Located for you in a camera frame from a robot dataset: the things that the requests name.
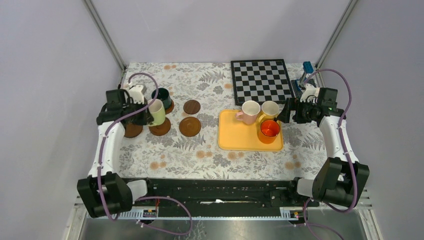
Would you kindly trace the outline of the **brown coaster bottom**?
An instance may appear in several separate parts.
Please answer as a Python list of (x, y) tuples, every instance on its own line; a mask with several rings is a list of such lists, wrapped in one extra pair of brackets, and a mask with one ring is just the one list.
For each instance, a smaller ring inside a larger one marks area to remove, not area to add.
[(164, 136), (165, 134), (167, 134), (170, 131), (171, 126), (172, 125), (171, 125), (170, 120), (166, 117), (165, 121), (162, 124), (156, 125), (156, 126), (150, 126), (149, 131), (154, 136)]

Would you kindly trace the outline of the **dark green mug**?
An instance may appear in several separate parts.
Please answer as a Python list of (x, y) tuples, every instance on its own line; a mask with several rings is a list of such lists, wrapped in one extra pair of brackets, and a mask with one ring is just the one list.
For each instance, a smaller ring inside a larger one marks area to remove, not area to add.
[(170, 92), (163, 87), (158, 88), (157, 90), (154, 90), (151, 93), (151, 97), (153, 98), (155, 95), (157, 99), (161, 100), (164, 106), (164, 109), (167, 111), (172, 107), (172, 99)]

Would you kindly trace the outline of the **yellow mug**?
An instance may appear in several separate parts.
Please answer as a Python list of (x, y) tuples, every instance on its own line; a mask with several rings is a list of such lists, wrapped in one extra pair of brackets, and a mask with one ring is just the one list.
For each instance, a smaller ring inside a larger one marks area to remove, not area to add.
[(279, 105), (271, 100), (265, 101), (261, 105), (261, 113), (258, 115), (257, 121), (259, 123), (265, 120), (273, 120), (280, 111)]

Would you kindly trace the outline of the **dark wood grain coaster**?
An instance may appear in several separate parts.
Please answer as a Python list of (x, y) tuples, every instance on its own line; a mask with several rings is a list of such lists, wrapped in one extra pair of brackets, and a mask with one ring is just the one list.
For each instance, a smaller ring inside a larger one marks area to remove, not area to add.
[(189, 114), (189, 115), (194, 115), (194, 114), (198, 113), (200, 111), (200, 109), (201, 109), (201, 104), (197, 100), (194, 100), (194, 99), (188, 100), (183, 105), (184, 112)]

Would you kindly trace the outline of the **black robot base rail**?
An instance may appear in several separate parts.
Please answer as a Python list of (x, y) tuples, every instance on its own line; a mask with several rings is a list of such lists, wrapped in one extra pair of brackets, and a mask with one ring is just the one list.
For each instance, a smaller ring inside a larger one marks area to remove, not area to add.
[(143, 218), (286, 218), (286, 208), (307, 200), (293, 194), (292, 180), (123, 179), (146, 181), (146, 196), (132, 206), (144, 208)]

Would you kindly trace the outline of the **light green mug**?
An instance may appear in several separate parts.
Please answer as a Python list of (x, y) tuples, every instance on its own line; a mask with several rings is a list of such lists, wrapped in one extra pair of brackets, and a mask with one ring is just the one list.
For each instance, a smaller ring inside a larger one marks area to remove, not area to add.
[(148, 124), (149, 127), (162, 125), (166, 120), (166, 112), (163, 102), (160, 99), (151, 99), (147, 102), (149, 104), (148, 110), (153, 120)]

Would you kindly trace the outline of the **orange mug black handle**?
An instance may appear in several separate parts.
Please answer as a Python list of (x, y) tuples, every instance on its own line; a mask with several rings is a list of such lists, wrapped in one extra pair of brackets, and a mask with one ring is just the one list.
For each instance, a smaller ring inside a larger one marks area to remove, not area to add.
[(258, 139), (264, 144), (271, 144), (281, 132), (281, 126), (274, 120), (264, 120), (258, 131)]

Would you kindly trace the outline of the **pink mug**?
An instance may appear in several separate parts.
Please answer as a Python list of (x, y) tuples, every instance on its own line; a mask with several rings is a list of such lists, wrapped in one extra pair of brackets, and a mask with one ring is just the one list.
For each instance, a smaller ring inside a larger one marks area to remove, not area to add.
[(261, 106), (254, 100), (248, 100), (241, 106), (241, 111), (235, 114), (238, 121), (242, 121), (246, 125), (252, 125), (256, 122)]

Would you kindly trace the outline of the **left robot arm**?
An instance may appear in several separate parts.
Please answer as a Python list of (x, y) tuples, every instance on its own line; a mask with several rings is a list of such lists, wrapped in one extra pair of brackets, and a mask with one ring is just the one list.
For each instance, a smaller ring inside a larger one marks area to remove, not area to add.
[(107, 217), (114, 221), (120, 213), (130, 211), (135, 201), (148, 206), (155, 200), (155, 192), (145, 180), (126, 182), (117, 173), (127, 126), (144, 126), (153, 118), (145, 92), (143, 85), (106, 92), (106, 103), (96, 118), (98, 143), (93, 165), (88, 176), (77, 182), (79, 196), (92, 218)]

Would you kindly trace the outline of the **yellow plastic tray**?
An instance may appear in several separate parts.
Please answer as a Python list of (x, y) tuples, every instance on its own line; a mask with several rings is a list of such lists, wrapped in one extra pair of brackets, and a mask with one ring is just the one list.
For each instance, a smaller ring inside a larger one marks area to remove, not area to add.
[(259, 139), (261, 123), (247, 125), (236, 119), (236, 109), (225, 109), (219, 114), (218, 146), (223, 150), (279, 152), (284, 147), (283, 134), (280, 132), (274, 142), (263, 143)]

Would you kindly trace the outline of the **light brown coaster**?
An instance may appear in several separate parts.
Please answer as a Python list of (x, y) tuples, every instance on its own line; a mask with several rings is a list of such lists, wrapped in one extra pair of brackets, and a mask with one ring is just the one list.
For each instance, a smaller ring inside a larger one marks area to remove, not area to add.
[(185, 117), (179, 123), (179, 131), (186, 137), (196, 136), (202, 128), (200, 120), (196, 117)]

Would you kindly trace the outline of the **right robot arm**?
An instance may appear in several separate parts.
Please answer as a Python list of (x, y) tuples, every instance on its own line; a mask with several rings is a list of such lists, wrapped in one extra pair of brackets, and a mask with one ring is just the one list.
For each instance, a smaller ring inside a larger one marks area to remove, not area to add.
[(358, 204), (370, 170), (359, 163), (346, 131), (346, 112), (337, 107), (338, 91), (333, 88), (315, 88), (307, 84), (302, 97), (287, 98), (275, 121), (287, 124), (316, 122), (325, 143), (327, 159), (314, 179), (296, 177), (287, 201), (301, 205), (307, 198), (323, 202), (339, 213), (348, 213)]

